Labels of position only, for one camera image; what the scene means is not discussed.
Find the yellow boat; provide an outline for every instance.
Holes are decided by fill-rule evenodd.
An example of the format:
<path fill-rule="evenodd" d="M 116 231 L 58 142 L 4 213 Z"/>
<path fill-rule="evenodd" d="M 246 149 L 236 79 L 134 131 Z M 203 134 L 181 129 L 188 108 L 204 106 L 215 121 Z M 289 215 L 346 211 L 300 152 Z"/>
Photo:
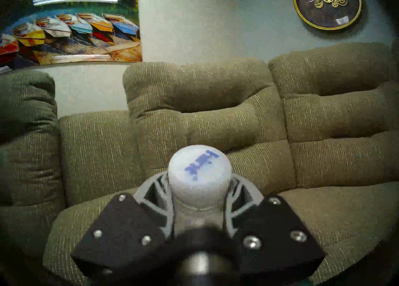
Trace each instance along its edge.
<path fill-rule="evenodd" d="M 44 31 L 36 24 L 24 23 L 13 28 L 13 34 L 24 46 L 44 44 Z"/>
<path fill-rule="evenodd" d="M 95 15 L 94 13 L 79 12 L 76 14 L 79 18 L 87 21 L 99 31 L 113 32 L 114 28 L 110 21 Z"/>

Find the blue boat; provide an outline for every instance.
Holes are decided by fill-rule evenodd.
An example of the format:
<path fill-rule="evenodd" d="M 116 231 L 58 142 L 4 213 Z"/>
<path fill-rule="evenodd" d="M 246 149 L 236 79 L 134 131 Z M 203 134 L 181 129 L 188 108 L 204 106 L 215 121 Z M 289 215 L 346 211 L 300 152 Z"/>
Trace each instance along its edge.
<path fill-rule="evenodd" d="M 57 15 L 56 17 L 59 18 L 61 21 L 65 22 L 66 24 L 68 24 L 68 26 L 75 32 L 78 32 L 80 34 L 93 33 L 92 26 L 84 19 L 78 18 L 76 15 L 60 14 Z"/>
<path fill-rule="evenodd" d="M 138 34 L 139 27 L 122 15 L 103 13 L 103 18 L 110 21 L 112 25 L 114 25 L 124 34 L 133 34 L 136 36 Z"/>

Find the red boat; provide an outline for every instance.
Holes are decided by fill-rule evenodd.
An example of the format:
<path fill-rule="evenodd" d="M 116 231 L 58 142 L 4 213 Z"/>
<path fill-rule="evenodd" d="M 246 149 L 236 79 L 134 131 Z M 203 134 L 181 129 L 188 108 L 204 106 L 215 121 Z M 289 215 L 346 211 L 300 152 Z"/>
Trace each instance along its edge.
<path fill-rule="evenodd" d="M 6 64 L 17 57 L 18 40 L 9 35 L 1 34 L 0 37 L 0 64 Z"/>

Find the white bottle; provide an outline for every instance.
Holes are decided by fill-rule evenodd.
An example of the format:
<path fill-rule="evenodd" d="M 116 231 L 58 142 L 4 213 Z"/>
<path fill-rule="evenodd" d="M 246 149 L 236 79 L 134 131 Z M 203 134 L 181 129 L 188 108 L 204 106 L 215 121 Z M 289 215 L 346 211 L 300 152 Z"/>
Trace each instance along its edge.
<path fill-rule="evenodd" d="M 168 166 L 175 207 L 175 235 L 193 227 L 222 228 L 231 164 L 218 149 L 191 145 L 177 151 Z"/>

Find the couch cushion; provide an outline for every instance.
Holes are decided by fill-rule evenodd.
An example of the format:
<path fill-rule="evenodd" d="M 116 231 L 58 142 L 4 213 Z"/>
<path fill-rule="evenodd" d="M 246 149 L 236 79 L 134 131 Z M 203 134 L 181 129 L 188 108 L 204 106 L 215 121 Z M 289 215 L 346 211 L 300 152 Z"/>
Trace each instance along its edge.
<path fill-rule="evenodd" d="M 341 95 L 295 94 L 283 99 L 288 140 L 365 137 L 399 129 L 399 84 Z"/>
<path fill-rule="evenodd" d="M 311 277 L 314 284 L 339 274 L 389 239 L 399 214 L 399 182 L 295 189 L 280 195 L 328 254 Z"/>
<path fill-rule="evenodd" d="M 282 104 L 264 62 L 136 63 L 123 83 L 146 177 L 179 149 L 204 144 L 263 193 L 295 188 Z"/>
<path fill-rule="evenodd" d="M 128 111 L 99 111 L 59 120 L 67 204 L 141 185 L 144 181 Z"/>
<path fill-rule="evenodd" d="M 137 187 L 119 193 L 134 195 L 136 190 Z M 80 272 L 70 254 L 116 194 L 74 205 L 58 215 L 43 255 L 43 265 L 48 270 L 74 285 L 86 285 L 87 278 Z"/>
<path fill-rule="evenodd" d="M 340 44 L 281 55 L 269 67 L 299 187 L 399 180 L 399 84 L 388 47 Z"/>
<path fill-rule="evenodd" d="M 398 143 L 399 131 L 293 143 L 297 185 L 361 186 L 399 180 Z"/>
<path fill-rule="evenodd" d="M 396 62 L 382 43 L 343 43 L 291 52 L 269 61 L 282 96 L 330 96 L 372 90 L 397 76 Z"/>
<path fill-rule="evenodd" d="M 41 257 L 65 208 L 54 80 L 35 71 L 0 80 L 0 225 L 4 237 Z"/>
<path fill-rule="evenodd" d="M 124 192 L 134 194 L 136 189 Z M 340 273 L 388 238 L 399 213 L 399 183 L 365 187 L 295 189 L 280 194 L 328 253 L 311 277 L 317 284 Z M 51 272 L 84 285 L 70 257 L 87 229 L 112 199 L 108 195 L 67 208 L 53 224 L 43 257 Z"/>

